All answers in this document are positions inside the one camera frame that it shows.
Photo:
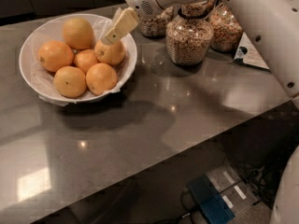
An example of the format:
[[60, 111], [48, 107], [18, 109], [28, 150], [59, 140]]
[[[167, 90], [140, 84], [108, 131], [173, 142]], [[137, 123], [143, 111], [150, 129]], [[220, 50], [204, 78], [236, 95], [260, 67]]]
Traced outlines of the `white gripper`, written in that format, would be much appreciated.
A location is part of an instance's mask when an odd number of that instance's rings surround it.
[[156, 0], [125, 0], [125, 2], [129, 7], [117, 8], [112, 23], [101, 37], [101, 41], [106, 45], [113, 45], [129, 35], [138, 26], [139, 17], [152, 19], [164, 11]]

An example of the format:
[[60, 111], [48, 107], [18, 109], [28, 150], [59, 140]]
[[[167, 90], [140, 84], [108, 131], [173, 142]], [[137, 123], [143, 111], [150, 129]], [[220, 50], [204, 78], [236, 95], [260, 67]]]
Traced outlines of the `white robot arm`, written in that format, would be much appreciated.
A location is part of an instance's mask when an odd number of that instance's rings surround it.
[[[112, 22], [102, 41], [114, 44], [167, 7], [206, 0], [125, 0], [129, 6]], [[235, 15], [252, 45], [294, 105], [299, 106], [299, 13], [286, 0], [221, 0]]]

